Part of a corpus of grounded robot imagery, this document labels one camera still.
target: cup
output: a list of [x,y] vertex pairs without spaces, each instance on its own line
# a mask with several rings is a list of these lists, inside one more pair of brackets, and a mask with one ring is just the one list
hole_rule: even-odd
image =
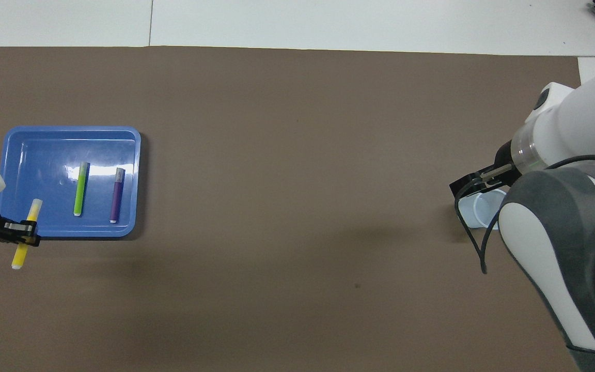
[[469,228],[488,228],[494,215],[500,210],[506,193],[494,189],[487,193],[476,193],[458,201],[458,209]]

